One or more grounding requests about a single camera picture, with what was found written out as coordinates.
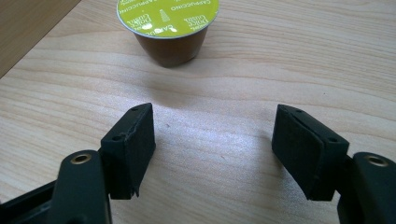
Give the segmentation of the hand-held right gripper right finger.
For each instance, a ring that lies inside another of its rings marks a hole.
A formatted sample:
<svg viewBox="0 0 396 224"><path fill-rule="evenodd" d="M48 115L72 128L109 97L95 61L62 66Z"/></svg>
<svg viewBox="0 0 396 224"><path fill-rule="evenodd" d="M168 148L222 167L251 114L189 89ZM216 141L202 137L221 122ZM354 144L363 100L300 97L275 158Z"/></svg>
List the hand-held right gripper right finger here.
<svg viewBox="0 0 396 224"><path fill-rule="evenodd" d="M308 200L332 200L348 147L345 138L302 109L277 106L272 150Z"/></svg>

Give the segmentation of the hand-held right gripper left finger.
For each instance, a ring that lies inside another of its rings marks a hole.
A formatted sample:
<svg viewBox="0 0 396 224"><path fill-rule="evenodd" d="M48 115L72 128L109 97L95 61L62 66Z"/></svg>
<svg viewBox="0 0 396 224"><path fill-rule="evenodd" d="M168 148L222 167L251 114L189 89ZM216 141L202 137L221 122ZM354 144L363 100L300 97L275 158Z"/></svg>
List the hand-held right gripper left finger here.
<svg viewBox="0 0 396 224"><path fill-rule="evenodd" d="M111 199L139 196L155 147L152 103L130 108L101 140L100 155Z"/></svg>

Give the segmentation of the green-lid brown coffee capsule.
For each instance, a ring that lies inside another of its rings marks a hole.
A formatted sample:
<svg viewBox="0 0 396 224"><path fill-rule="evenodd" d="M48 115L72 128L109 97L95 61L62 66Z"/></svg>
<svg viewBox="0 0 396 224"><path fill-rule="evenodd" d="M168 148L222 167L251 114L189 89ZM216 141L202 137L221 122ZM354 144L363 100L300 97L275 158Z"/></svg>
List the green-lid brown coffee capsule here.
<svg viewBox="0 0 396 224"><path fill-rule="evenodd" d="M118 0L117 16L145 52L164 67L177 66L199 52L219 0Z"/></svg>

